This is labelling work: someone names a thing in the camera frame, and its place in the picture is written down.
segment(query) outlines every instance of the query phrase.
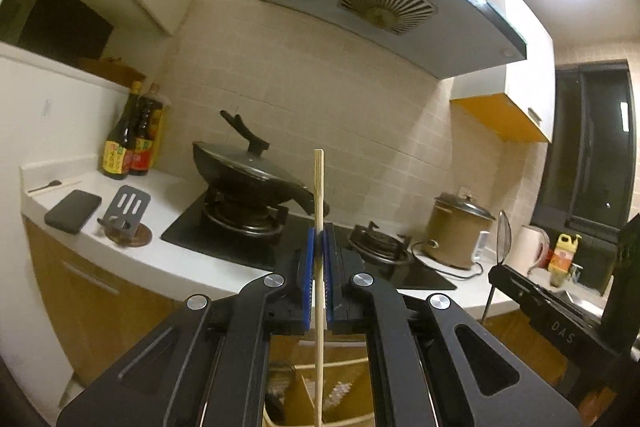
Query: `bottle label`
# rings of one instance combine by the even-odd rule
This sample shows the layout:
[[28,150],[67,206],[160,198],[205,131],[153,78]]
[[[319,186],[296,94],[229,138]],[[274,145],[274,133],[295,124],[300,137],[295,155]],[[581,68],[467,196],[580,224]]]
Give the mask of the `bottle label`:
[[554,252],[554,256],[551,259],[550,266],[555,266],[556,268],[561,269],[562,271],[568,272],[571,268],[571,263],[574,260],[574,252],[570,252],[565,250],[564,248],[556,247]]
[[125,149],[116,142],[107,141],[104,145],[102,168],[111,174],[127,174],[132,156],[133,151]]
[[153,140],[136,138],[136,150],[133,153],[131,168],[135,171],[148,171],[151,166],[151,153],[153,150]]

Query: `power cord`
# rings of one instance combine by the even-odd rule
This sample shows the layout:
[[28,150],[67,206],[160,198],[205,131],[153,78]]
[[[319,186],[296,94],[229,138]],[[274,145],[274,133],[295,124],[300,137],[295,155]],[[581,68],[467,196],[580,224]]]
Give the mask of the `power cord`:
[[[418,241],[417,243],[414,243],[411,245],[411,253],[413,254],[414,257],[418,257],[415,252],[414,252],[414,248],[417,247],[418,245],[421,245],[423,243],[423,241]],[[434,268],[433,266],[427,265],[427,267],[431,268],[432,270],[441,273],[443,275],[447,275],[448,277],[453,277],[456,280],[459,281],[468,281],[469,279],[474,279],[475,277],[480,277],[483,273],[484,273],[484,267],[482,267],[482,265],[478,262],[474,263],[475,266],[478,266],[480,271],[476,272],[476,273],[472,273],[471,275],[459,275],[457,273],[451,273],[451,272],[447,272],[444,270],[440,270],[438,268]]]

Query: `window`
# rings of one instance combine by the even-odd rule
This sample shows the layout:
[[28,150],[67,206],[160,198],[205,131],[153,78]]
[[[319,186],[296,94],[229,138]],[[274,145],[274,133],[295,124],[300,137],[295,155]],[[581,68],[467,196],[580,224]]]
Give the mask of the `window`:
[[615,243],[627,221],[635,165],[626,61],[556,71],[554,142],[532,222]]

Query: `cooking wine bottle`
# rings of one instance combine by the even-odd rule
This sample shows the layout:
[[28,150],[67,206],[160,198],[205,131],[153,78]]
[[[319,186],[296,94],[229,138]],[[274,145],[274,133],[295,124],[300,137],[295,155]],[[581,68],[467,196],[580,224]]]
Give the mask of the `cooking wine bottle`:
[[115,127],[111,129],[107,142],[104,144],[102,173],[115,180],[123,180],[129,174],[136,143],[133,126],[140,87],[142,87],[141,82],[132,84],[122,115]]

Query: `range hood fan grille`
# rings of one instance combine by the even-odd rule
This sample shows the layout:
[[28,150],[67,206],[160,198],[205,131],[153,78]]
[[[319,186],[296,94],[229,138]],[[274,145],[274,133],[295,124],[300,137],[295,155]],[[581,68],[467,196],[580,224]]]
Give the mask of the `range hood fan grille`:
[[437,12],[427,0],[340,0],[338,4],[395,35],[414,29]]

